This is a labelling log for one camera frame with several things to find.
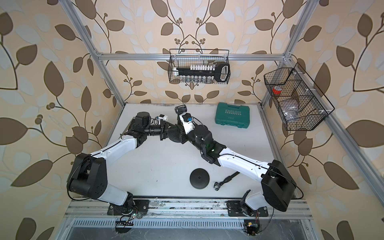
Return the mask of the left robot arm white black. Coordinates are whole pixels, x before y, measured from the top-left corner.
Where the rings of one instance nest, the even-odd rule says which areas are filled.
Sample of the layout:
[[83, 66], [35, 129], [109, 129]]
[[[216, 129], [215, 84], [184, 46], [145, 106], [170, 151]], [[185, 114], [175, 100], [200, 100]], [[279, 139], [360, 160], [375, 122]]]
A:
[[67, 180], [67, 193], [109, 203], [119, 215], [129, 215], [135, 211], [133, 195], [108, 182], [107, 169], [126, 153], [141, 146], [148, 136], [159, 136], [179, 140], [183, 127], [163, 119], [154, 125], [147, 112], [139, 112], [127, 126], [120, 138], [107, 147], [91, 154], [76, 156]]

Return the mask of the black microphone stand pole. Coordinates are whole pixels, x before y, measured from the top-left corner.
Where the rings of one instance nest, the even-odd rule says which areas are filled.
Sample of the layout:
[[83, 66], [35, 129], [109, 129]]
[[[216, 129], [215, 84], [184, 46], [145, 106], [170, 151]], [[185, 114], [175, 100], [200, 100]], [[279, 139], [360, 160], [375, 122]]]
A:
[[180, 105], [175, 107], [175, 112], [178, 115], [178, 125], [183, 125], [184, 119], [183, 115], [187, 112], [187, 106], [186, 105]]

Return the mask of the black round stand base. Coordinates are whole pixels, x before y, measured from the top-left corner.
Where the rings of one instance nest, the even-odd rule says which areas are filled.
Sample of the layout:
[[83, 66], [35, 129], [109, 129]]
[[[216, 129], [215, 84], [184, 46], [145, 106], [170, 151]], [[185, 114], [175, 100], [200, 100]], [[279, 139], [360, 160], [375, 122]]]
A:
[[185, 134], [184, 129], [179, 127], [170, 127], [167, 130], [167, 137], [174, 143], [184, 144], [188, 141], [188, 136]]

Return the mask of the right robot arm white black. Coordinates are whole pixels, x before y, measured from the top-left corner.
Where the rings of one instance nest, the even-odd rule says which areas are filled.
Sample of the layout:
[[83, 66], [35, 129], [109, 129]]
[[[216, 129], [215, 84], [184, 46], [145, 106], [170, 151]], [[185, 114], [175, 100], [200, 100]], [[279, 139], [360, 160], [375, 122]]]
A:
[[260, 162], [238, 154], [215, 141], [204, 125], [197, 125], [192, 130], [181, 130], [180, 137], [193, 144], [206, 162], [233, 169], [261, 185], [260, 191], [253, 193], [248, 190], [243, 195], [240, 201], [243, 214], [252, 216], [253, 212], [267, 206], [280, 212], [287, 211], [294, 199], [297, 184], [281, 162]]

